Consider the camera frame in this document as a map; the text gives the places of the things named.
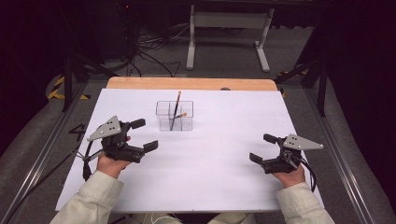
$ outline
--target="table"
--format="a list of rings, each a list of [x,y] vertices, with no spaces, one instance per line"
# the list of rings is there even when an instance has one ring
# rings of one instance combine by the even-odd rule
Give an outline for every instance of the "table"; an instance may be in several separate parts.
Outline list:
[[[234,91],[216,91],[224,86]],[[176,98],[179,90],[182,90],[182,100],[194,101],[194,129],[160,132],[154,115],[155,104]],[[282,96],[272,80],[113,77],[100,94],[85,138],[113,115],[124,122],[146,119],[146,126],[128,133],[132,136],[130,146],[159,140],[158,149],[121,173],[125,188],[113,212],[279,209],[275,193],[282,189],[280,182],[248,158],[249,152],[265,160],[278,155],[276,145],[262,140],[264,133],[275,136],[295,133]],[[88,142],[83,141],[79,152],[84,154],[87,145]],[[100,148],[100,141],[94,141],[91,152]],[[92,170],[95,164],[96,161],[91,162]],[[82,160],[76,158],[56,210],[83,184],[82,165]],[[321,202],[318,190],[315,193]]]

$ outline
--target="white sheet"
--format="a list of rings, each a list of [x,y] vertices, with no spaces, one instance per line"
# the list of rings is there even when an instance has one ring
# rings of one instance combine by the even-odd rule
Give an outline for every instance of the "white sheet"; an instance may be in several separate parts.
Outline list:
[[[159,148],[131,164],[120,175],[125,183],[114,212],[262,212],[278,210],[280,182],[249,160],[249,152],[265,160],[279,154],[265,142],[269,133],[295,133],[278,91],[183,91],[180,100],[194,102],[193,131],[160,132],[155,116],[158,101],[173,101],[178,91],[103,89],[92,113],[85,139],[112,116],[124,122],[145,119],[130,130],[130,146],[158,140]],[[79,152],[85,154],[83,140]],[[91,154],[101,148],[92,144]],[[90,162],[95,169],[96,160]],[[84,183],[83,162],[76,158],[56,210]],[[318,190],[316,195],[322,203]]]

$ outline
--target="white wire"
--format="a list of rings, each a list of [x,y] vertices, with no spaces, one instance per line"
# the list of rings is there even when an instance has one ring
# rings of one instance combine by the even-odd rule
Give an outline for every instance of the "white wire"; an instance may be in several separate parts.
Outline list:
[[[171,39],[178,38],[181,34],[183,34],[183,32],[184,32],[185,30],[187,30],[187,29],[189,29],[189,28],[190,28],[190,26],[187,26],[187,27],[184,28],[182,31],[180,31],[177,35],[175,35],[174,37],[172,37]]]
[[[153,213],[151,213],[151,224],[155,224],[158,220],[163,219],[163,218],[171,218],[171,219],[173,219],[173,220],[176,220],[176,221],[181,222],[180,219],[175,218],[175,217],[159,217],[159,218],[155,219],[155,221],[152,221],[152,215],[153,215]]]
[[[146,215],[145,215],[145,219],[143,219],[143,224],[145,223],[145,221],[146,221],[146,218],[148,217],[148,215],[149,215],[149,213],[146,213]]]

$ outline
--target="tripod leg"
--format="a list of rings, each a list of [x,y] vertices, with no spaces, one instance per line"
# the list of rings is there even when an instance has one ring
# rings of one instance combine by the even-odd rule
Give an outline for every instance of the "tripod leg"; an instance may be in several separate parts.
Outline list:
[[[286,81],[287,79],[296,76],[297,74],[303,72],[305,69],[310,68],[312,65],[314,65],[317,61],[313,61],[310,63],[306,63],[303,64],[293,70],[291,70],[290,72],[288,72],[286,75],[281,76],[281,77],[277,77],[276,79],[274,79],[274,82],[276,84],[282,83],[283,81]]]
[[[320,61],[308,70],[308,73],[301,82],[304,88],[312,88],[319,78],[317,107],[322,117],[325,117],[324,100],[326,94],[327,72],[326,63],[324,61]]]

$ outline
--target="metal stand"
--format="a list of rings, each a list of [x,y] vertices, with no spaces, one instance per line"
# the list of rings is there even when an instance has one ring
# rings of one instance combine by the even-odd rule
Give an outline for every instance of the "metal stand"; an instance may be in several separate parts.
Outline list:
[[[309,69],[306,73],[305,77],[301,81],[303,88],[312,88],[315,82],[319,80],[319,90],[318,90],[318,110],[322,117],[325,117],[324,114],[324,100],[326,94],[326,84],[327,84],[327,74],[328,69],[326,62],[324,60],[313,61],[303,65],[300,65],[286,75],[282,77],[277,77],[274,79],[275,84],[280,84],[283,81],[298,75],[299,73],[303,72],[304,70]]]
[[[228,28],[247,28],[262,29],[262,38],[255,41],[255,48],[262,65],[262,71],[269,72],[270,67],[262,49],[265,38],[270,28],[273,18],[274,9],[268,10],[268,13],[219,13],[219,12],[195,12],[194,6],[191,6],[190,16],[190,44],[187,55],[187,70],[194,67],[195,56],[195,27],[228,27]]]
[[[64,109],[65,112],[73,101],[73,74],[78,82],[87,82],[90,79],[84,64],[100,71],[108,77],[118,77],[119,75],[110,72],[98,63],[93,62],[80,54],[69,53],[64,59]]]

